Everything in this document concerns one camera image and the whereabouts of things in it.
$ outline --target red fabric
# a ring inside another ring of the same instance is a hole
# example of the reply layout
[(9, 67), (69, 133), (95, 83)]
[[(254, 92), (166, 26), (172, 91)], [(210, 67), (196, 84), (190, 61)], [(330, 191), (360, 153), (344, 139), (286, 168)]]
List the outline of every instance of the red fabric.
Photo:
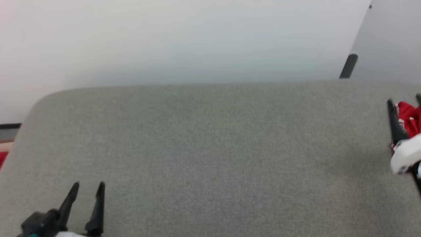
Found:
[(4, 160), (6, 160), (7, 153), (8, 152), (0, 152), (0, 169), (3, 165)]
[(421, 108), (414, 108), (401, 101), (395, 105), (400, 125), (406, 130), (409, 138), (421, 132)]

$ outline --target gray carpet texture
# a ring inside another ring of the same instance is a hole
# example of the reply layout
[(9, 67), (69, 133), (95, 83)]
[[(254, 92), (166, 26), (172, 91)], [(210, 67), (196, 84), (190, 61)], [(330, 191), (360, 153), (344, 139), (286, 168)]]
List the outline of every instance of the gray carpet texture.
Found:
[(420, 236), (421, 199), (390, 172), (386, 100), (361, 81), (134, 86), (50, 95), (0, 171), (0, 236), (58, 208), (83, 232), (106, 184), (104, 237)]

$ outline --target white object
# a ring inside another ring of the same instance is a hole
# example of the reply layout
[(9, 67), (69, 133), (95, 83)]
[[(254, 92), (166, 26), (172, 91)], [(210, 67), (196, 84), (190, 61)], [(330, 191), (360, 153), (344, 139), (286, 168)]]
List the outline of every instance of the white object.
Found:
[(370, 0), (3, 0), (0, 124), (53, 92), (336, 80)]
[(86, 236), (67, 231), (67, 232), (59, 232), (56, 235), (56, 237), (86, 237)]
[(421, 134), (403, 140), (396, 147), (390, 160), (390, 168), (394, 174), (402, 174), (409, 167), (421, 160)]

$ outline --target black strip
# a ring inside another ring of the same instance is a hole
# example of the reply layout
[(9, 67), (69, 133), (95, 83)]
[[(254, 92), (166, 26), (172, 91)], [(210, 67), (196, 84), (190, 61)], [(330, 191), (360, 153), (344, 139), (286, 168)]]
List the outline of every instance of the black strip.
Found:
[(348, 58), (346, 59), (346, 63), (344, 65), (344, 68), (339, 78), (344, 78), (344, 79), (350, 78), (351, 73), (354, 70), (355, 64), (357, 63), (357, 60), (358, 60), (358, 55), (350, 54)]
[(0, 129), (18, 129), (22, 124), (0, 124)]

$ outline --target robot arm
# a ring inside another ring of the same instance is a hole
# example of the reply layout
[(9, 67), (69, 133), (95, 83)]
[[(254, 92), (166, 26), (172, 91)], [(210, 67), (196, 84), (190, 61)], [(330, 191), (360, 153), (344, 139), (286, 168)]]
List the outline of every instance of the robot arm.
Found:
[(99, 184), (96, 192), (96, 203), (91, 220), (85, 226), (87, 232), (76, 234), (67, 231), (67, 220), (78, 190), (79, 183), (76, 182), (58, 210), (51, 209), (47, 213), (33, 213), (22, 223), (22, 233), (18, 237), (101, 237), (104, 229), (104, 182)]
[[(421, 106), (421, 94), (417, 94), (416, 99)], [(421, 134), (409, 138), (399, 124), (394, 103), (390, 99), (387, 101), (387, 110), (394, 147), (390, 168), (394, 174), (410, 173), (421, 194)]]

